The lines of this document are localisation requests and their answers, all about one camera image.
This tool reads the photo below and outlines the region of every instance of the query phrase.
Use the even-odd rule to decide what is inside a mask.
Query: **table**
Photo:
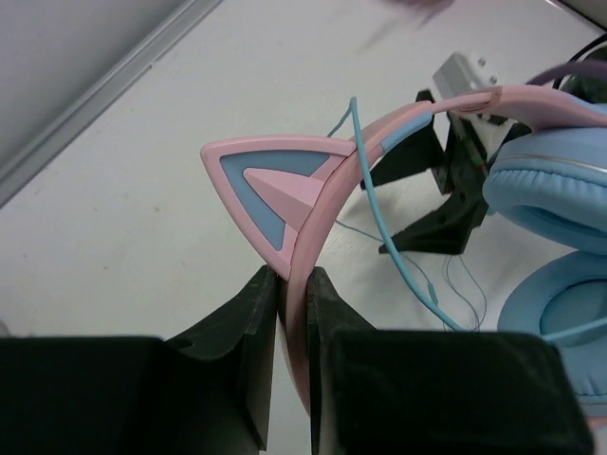
[[[0,319],[16,335],[174,335],[261,264],[205,175],[204,143],[323,135],[352,95],[371,122],[432,86],[455,50],[477,51],[523,82],[597,35],[542,0],[455,0],[428,20],[381,0],[226,0],[0,210]],[[446,128],[439,119],[441,135]],[[338,134],[349,136],[350,126]],[[429,174],[378,197],[394,231],[442,201]],[[359,191],[340,218],[374,230]],[[464,256],[489,296],[483,327],[495,327],[523,278],[566,251],[487,218]],[[443,307],[470,323],[441,278],[444,259],[414,256]],[[335,227],[319,265],[377,327],[440,328],[373,241]],[[478,307],[462,268],[452,275]],[[268,453],[306,454],[308,422],[277,351]]]

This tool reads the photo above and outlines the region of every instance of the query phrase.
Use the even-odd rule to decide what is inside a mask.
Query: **blue ear pad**
[[[545,265],[508,297],[497,327],[537,336],[607,317],[607,257],[576,251]],[[607,416],[607,327],[555,342],[584,413]]]
[[[544,131],[508,142],[483,195],[525,229],[607,254],[607,128]]]

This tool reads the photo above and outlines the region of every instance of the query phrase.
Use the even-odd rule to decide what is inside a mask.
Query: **cat ear headphones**
[[[569,73],[607,79],[607,65],[555,68],[540,82]],[[390,238],[370,167],[436,114],[513,118],[533,134],[508,142],[484,186],[488,204],[506,219],[579,251],[541,268],[510,296],[498,329],[558,343],[587,415],[607,416],[607,108],[540,85],[495,86],[442,100],[416,102],[360,128],[351,99],[350,140],[324,136],[258,136],[205,145],[201,157],[232,219],[285,280],[279,311],[287,364],[310,410],[305,288],[322,246],[352,191],[365,180],[381,236],[403,279],[452,330],[464,330],[414,281]]]

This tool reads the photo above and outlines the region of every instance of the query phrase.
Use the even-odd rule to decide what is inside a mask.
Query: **ear cushion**
[[[508,142],[483,195],[527,230],[607,254],[607,129],[543,131]]]
[[[537,336],[607,316],[607,257],[577,251],[540,268],[507,299],[498,330]],[[607,416],[607,327],[556,341],[584,413]]]

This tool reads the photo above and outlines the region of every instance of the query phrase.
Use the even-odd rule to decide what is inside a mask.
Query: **purple cable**
[[[601,79],[602,81],[607,82],[607,62],[600,60],[584,60],[583,62],[561,64],[545,70],[527,84],[546,85],[555,79],[564,78],[565,76],[582,76],[584,78]]]

